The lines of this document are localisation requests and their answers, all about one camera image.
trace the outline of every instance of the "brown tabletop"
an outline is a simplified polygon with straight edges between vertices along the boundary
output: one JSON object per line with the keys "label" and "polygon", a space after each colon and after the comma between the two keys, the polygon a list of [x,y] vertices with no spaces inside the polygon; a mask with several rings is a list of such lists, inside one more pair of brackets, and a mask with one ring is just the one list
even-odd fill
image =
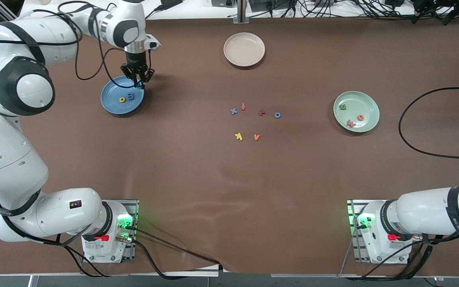
{"label": "brown tabletop", "polygon": [[[140,227],[228,271],[335,274],[350,239],[347,199],[394,199],[459,185],[459,160],[419,154],[397,131],[414,98],[459,86],[459,21],[446,27],[437,20],[355,18],[251,23],[148,22],[147,33],[163,46],[152,55],[157,72],[142,109],[127,118],[100,105],[103,72],[81,81],[73,61],[51,67],[55,104],[22,118],[24,134],[49,166],[43,190],[92,187],[103,199],[137,198]],[[240,31],[265,43],[264,60],[253,69],[224,58],[225,40]],[[107,58],[114,76],[123,62],[122,52]],[[99,63],[96,41],[83,40],[81,76]],[[350,134],[335,121],[334,99],[348,90],[377,102],[381,118],[372,131]],[[231,116],[242,102],[246,111]],[[459,155],[459,91],[419,102],[404,132],[417,147]],[[164,271],[209,265],[139,239]],[[345,273],[370,269],[351,257]],[[134,262],[102,270],[152,271],[140,251]],[[56,272],[78,272],[64,250],[0,241],[0,274]],[[419,275],[459,276],[459,240],[437,246]]]}

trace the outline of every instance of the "red button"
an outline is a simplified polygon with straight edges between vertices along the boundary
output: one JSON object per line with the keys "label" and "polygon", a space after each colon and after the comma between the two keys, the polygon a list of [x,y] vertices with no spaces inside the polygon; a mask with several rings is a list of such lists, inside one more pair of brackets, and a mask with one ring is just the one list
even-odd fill
{"label": "red button", "polygon": [[390,241],[394,241],[394,240],[397,240],[397,239],[400,239],[401,236],[396,236],[394,234],[388,234],[387,235],[387,239],[390,240]]}
{"label": "red button", "polygon": [[109,236],[108,235],[105,235],[105,236],[95,236],[94,237],[95,239],[100,239],[102,241],[109,241]]}

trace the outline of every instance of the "plate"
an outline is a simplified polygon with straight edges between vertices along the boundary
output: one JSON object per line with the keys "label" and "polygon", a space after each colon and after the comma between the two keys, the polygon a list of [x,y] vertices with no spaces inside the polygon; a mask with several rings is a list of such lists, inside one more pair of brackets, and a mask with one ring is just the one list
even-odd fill
{"label": "plate", "polygon": [[[126,76],[120,76],[113,79],[118,85],[126,87],[132,86],[133,81]],[[137,109],[144,99],[144,89],[122,88],[109,81],[100,95],[102,107],[113,114],[126,114]]]}
{"label": "plate", "polygon": [[[340,105],[345,105],[346,109],[342,110]],[[357,118],[361,114],[364,116],[364,120]],[[379,123],[380,111],[371,96],[359,91],[348,91],[339,95],[335,100],[334,116],[343,128],[362,133],[371,130]],[[355,126],[350,127],[348,120],[354,122]]]}
{"label": "plate", "polygon": [[251,33],[237,33],[224,43],[224,56],[233,65],[249,67],[259,62],[265,54],[263,41]]}

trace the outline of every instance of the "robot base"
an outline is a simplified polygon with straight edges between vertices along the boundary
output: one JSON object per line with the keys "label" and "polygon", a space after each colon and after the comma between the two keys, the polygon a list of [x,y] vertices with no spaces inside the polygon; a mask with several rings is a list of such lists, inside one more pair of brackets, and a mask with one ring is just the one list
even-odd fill
{"label": "robot base", "polygon": [[[380,210],[384,201],[381,200],[349,200],[350,223],[358,226],[366,225],[367,228],[358,229],[355,233],[354,246],[357,247],[358,262],[381,263],[388,256],[402,247],[412,243],[412,240],[399,241],[389,240],[388,233],[382,227]],[[406,264],[412,247],[408,247],[385,261],[384,264]]]}
{"label": "robot base", "polygon": [[120,263],[131,261],[135,257],[134,244],[116,241],[117,236],[121,238],[135,239],[135,231],[122,228],[121,225],[129,224],[137,226],[137,214],[139,211],[139,200],[105,200],[113,211],[113,222],[106,233],[109,240],[97,239],[88,242],[82,240],[84,256],[91,263]]}

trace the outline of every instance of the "gray floor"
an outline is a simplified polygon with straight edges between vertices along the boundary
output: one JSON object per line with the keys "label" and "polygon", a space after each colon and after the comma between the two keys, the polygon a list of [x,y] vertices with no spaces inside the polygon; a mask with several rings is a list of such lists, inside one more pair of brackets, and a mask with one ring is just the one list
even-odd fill
{"label": "gray floor", "polygon": [[[26,287],[27,276],[0,276],[0,287]],[[423,279],[396,282],[361,282],[344,278],[271,278],[269,274],[220,273],[219,277],[168,281],[155,276],[41,276],[38,287],[430,287]],[[459,279],[445,278],[445,287],[459,287]]]}

